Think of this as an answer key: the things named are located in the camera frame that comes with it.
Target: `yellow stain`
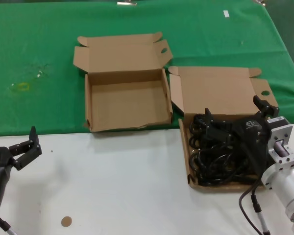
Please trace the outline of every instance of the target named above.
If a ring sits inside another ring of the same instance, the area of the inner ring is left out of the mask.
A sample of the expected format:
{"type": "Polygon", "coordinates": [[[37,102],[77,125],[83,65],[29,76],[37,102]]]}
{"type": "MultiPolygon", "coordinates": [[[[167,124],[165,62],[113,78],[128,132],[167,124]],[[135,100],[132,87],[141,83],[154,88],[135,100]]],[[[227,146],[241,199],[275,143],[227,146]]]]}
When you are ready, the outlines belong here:
{"type": "Polygon", "coordinates": [[[20,92],[26,92],[29,90],[29,84],[27,82],[22,82],[20,84],[18,84],[18,90],[20,92]]]}

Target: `green table cover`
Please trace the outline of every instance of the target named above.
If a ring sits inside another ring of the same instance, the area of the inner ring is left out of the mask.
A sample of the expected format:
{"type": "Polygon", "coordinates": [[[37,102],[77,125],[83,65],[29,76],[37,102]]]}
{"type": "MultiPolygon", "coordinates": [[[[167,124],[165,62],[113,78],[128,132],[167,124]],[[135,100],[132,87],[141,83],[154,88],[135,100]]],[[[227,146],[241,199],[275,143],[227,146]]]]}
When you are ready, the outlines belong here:
{"type": "MultiPolygon", "coordinates": [[[[88,132],[84,77],[73,66],[77,37],[158,31],[171,65],[261,68],[280,114],[294,123],[294,64],[251,0],[18,3],[0,4],[0,136],[27,135],[32,125],[40,134],[88,132]]],[[[173,116],[171,126],[155,128],[177,128],[173,116]]]]}
{"type": "Polygon", "coordinates": [[[294,61],[294,0],[268,0],[266,3],[266,10],[294,61]]]}

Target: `empty cardboard box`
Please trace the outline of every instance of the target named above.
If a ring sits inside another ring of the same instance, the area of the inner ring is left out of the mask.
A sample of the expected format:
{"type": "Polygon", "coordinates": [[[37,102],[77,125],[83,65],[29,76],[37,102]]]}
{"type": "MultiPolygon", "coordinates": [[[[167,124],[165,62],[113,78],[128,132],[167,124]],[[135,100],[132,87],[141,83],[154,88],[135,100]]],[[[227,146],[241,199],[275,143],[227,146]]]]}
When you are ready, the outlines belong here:
{"type": "Polygon", "coordinates": [[[92,132],[170,124],[163,66],[172,53],[162,33],[79,37],[74,65],[86,71],[86,120],[92,132]]]}
{"type": "Polygon", "coordinates": [[[184,113],[179,120],[184,149],[187,181],[192,188],[218,188],[237,190],[246,188],[239,183],[217,187],[199,186],[189,166],[194,151],[189,146],[189,126],[195,114],[204,114],[205,108],[216,118],[234,120],[255,114],[258,109],[253,103],[254,95],[267,100],[271,105],[277,102],[266,80],[253,78],[260,75],[260,69],[228,67],[169,67],[172,102],[184,113]]]}

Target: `black cable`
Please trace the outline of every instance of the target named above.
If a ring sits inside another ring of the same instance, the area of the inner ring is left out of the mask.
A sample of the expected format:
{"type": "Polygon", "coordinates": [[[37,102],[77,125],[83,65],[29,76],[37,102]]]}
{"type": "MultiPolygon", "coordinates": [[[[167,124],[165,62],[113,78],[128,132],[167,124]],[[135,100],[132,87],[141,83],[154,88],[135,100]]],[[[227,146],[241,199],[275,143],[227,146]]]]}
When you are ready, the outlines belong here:
{"type": "MultiPolygon", "coordinates": [[[[234,142],[222,142],[210,138],[207,133],[205,115],[195,115],[189,126],[189,145],[196,150],[189,165],[201,186],[218,186],[229,182],[253,184],[255,178],[248,177],[253,172],[248,168],[247,156],[237,151],[234,142]]],[[[228,124],[214,122],[214,127],[230,133],[228,124]]]]}
{"type": "Polygon", "coordinates": [[[256,181],[252,186],[249,187],[249,189],[247,189],[245,192],[243,192],[243,194],[242,194],[242,195],[240,196],[240,198],[239,198],[239,206],[240,206],[240,209],[241,209],[243,215],[245,216],[246,220],[247,220],[247,221],[249,222],[249,224],[253,227],[253,229],[254,229],[259,235],[263,235],[263,234],[257,229],[257,227],[252,223],[252,221],[249,219],[249,217],[247,216],[247,214],[246,214],[246,212],[245,212],[245,210],[244,210],[244,208],[243,208],[243,206],[242,206],[242,200],[243,200],[243,198],[244,198],[247,194],[249,194],[251,191],[253,191],[253,192],[255,193],[255,190],[256,190],[256,188],[257,188],[257,186],[259,185],[260,182],[261,182],[261,177],[259,177],[259,178],[257,179],[257,181],[256,181]]]}
{"type": "Polygon", "coordinates": [[[255,212],[259,213],[262,210],[261,210],[259,202],[257,201],[257,197],[255,195],[255,191],[256,191],[257,187],[258,187],[258,185],[256,186],[256,188],[254,188],[252,190],[250,198],[251,198],[251,202],[253,203],[253,207],[254,207],[255,212]]]}

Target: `brown sticker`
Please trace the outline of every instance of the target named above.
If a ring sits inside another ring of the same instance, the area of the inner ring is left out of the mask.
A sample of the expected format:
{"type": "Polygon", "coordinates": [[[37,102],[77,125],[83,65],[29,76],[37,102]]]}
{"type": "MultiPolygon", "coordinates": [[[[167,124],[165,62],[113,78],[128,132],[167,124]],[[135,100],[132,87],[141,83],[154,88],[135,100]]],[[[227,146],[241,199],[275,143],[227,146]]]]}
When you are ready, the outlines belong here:
{"type": "Polygon", "coordinates": [[[62,221],[61,221],[61,224],[63,227],[68,227],[72,224],[72,218],[69,217],[69,216],[65,216],[62,221]]]}

